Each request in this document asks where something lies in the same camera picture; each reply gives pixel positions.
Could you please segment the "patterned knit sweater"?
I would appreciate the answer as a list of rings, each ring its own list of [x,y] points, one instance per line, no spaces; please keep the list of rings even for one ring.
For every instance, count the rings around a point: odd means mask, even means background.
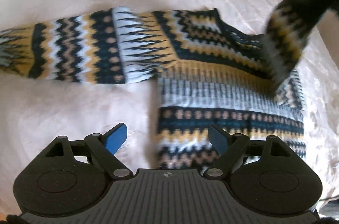
[[[283,0],[264,34],[247,35],[217,9],[137,14],[115,7],[1,31],[1,69],[32,79],[97,84],[157,79],[162,169],[211,166],[207,131],[279,136],[305,158],[304,99],[296,66],[338,0]]]

